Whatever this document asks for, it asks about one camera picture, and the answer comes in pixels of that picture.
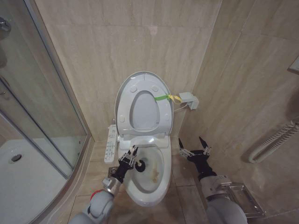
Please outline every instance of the toilet bowl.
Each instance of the toilet bowl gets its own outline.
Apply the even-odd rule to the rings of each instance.
[[[145,170],[129,170],[124,178],[126,192],[140,206],[154,206],[165,196],[171,177],[173,103],[156,97],[170,94],[156,74],[141,71],[121,85],[115,101],[118,156],[138,146],[135,160],[145,162]]]

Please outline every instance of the shower enclosure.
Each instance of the shower enclosure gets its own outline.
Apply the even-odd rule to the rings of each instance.
[[[59,194],[86,128],[30,0],[0,0],[0,217],[30,223]]]

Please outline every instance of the beige tile wall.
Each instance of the beige tile wall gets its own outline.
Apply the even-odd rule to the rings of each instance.
[[[299,55],[298,11],[296,0],[222,1],[193,90],[200,108],[186,111],[179,134],[188,149],[199,135],[213,147],[210,164],[248,186],[271,217],[264,223],[298,221],[299,134],[247,163],[248,151],[299,116],[299,76],[287,71]]]
[[[36,0],[95,140],[105,140],[117,91],[140,70],[172,94],[192,91],[221,0]],[[185,112],[174,117],[177,135]]]

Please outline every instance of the electrical cord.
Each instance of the electrical cord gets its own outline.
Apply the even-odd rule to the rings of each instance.
[[[173,112],[176,112],[176,111],[178,111],[178,110],[181,110],[181,109],[183,109],[183,108],[185,108],[185,107],[187,107],[189,104],[188,103],[186,103],[186,105],[185,106],[182,106],[182,107],[180,107],[180,108],[178,108],[178,109],[175,109]]]

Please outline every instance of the stain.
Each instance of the stain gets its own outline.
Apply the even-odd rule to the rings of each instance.
[[[153,172],[151,174],[151,179],[154,183],[158,182],[158,176],[159,176],[159,172],[157,171],[157,162],[155,161],[154,166],[153,166]]]

